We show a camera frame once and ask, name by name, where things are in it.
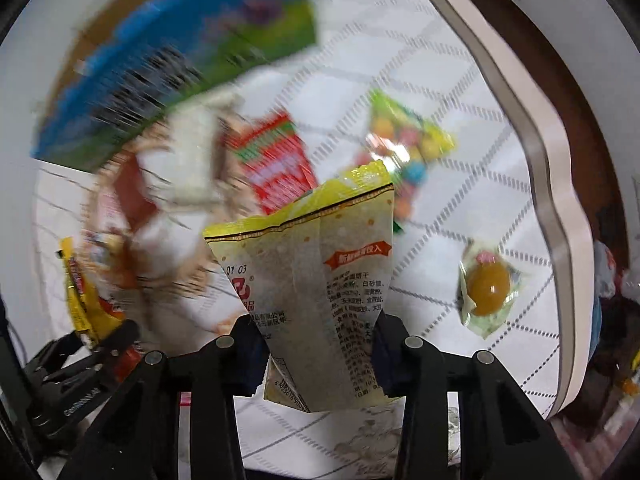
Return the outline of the yellow black snack packet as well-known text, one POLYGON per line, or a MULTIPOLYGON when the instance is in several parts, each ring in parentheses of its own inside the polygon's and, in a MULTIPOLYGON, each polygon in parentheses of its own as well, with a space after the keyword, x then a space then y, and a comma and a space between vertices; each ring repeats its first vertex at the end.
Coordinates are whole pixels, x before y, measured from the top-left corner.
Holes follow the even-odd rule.
POLYGON ((102 296, 82 270, 71 237, 60 241, 58 258, 65 272, 67 311, 74 331, 89 348, 96 348, 122 325, 124 312, 102 296))

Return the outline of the yellow white snack packet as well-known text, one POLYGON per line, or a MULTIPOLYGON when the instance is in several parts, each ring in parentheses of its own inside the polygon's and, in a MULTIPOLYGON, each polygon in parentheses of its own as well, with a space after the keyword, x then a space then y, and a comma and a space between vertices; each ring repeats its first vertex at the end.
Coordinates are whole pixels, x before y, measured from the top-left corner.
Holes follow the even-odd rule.
POLYGON ((265 399, 306 413, 386 403, 371 353, 392 277, 394 197, 375 160, 269 216, 204 230, 268 344, 265 399))

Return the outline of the red snack packet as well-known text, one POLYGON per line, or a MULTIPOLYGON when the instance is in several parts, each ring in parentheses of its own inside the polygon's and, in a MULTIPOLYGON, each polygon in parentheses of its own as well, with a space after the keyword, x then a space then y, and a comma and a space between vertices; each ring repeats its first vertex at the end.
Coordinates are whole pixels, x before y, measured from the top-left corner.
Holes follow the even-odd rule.
POLYGON ((276 110, 227 141, 264 214, 311 192, 318 181, 286 110, 276 110))

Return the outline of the white brown snack packet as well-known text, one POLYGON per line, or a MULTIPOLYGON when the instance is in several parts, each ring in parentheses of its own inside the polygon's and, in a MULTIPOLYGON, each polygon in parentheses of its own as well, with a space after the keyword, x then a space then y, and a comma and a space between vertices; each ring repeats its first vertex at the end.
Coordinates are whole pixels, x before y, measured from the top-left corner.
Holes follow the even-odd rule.
POLYGON ((244 312, 202 235, 254 209, 226 147, 247 124, 242 103, 231 86, 180 103, 126 143, 87 196, 80 261, 152 334, 225 334, 244 312))

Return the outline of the colourful candy bag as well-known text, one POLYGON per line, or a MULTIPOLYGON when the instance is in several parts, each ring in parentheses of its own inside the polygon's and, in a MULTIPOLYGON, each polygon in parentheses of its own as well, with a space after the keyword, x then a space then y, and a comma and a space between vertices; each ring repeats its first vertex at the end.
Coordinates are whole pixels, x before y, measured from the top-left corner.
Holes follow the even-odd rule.
POLYGON ((403 106, 382 90, 369 93, 368 131, 356 166, 378 160, 390 174, 395 191, 394 231, 413 211, 416 192, 433 162, 457 147, 454 137, 430 120, 403 106))

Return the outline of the cardboard milk carton box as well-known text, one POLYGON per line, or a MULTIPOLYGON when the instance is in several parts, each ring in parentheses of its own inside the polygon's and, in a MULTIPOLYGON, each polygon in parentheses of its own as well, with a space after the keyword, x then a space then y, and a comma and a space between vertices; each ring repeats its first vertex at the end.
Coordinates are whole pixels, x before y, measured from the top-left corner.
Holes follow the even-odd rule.
POLYGON ((150 0, 81 64, 32 157, 95 172, 178 103, 314 40, 310 0, 150 0))

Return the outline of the patterned table mat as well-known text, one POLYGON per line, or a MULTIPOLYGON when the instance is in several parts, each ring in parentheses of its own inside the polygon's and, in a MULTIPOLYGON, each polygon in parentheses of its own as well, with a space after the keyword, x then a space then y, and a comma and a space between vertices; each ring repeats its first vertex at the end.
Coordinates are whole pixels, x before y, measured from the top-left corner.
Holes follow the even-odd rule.
MULTIPOLYGON (((314 0, 318 46, 256 68, 237 83, 247 119, 284 108, 320 182, 364 154, 373 88, 434 122, 456 142, 429 162, 423 180, 404 184, 388 302, 410 334, 439 350, 472 356, 492 352, 544 418, 575 399, 589 356, 593 244, 570 178, 570 149, 560 116, 524 65, 470 0, 314 0), (498 70, 525 106, 498 88, 498 70), (551 233, 555 214, 546 177, 534 176, 547 155, 558 155, 560 204, 570 203, 570 227, 551 233), (469 244, 493 249, 520 272, 518 296, 490 334, 487 323, 463 324, 460 264, 469 244)), ((62 263, 54 252, 89 226, 89 200, 110 226, 120 221, 112 191, 98 191, 92 174, 41 164, 36 185, 37 248, 43 305, 55 336, 72 329, 62 263)), ((204 268, 150 292, 158 336, 170 348, 200 348, 241 313, 220 267, 204 268)), ((299 479, 374 479, 395 467, 404 401, 382 408, 304 414, 262 400, 235 401, 241 450, 251 470, 299 479)))

